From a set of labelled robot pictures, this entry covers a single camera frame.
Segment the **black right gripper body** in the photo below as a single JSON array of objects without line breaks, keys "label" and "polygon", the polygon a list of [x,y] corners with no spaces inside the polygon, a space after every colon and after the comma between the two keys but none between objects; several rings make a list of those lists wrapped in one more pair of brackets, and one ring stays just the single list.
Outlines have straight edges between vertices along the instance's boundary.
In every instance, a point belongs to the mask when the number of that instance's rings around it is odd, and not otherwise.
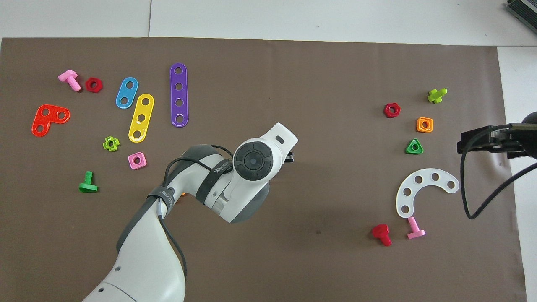
[{"label": "black right gripper body", "polygon": [[503,146],[508,152],[518,153],[509,155],[508,158],[528,156],[537,157],[537,125],[535,123],[510,123],[510,128],[504,133],[506,140]]}]

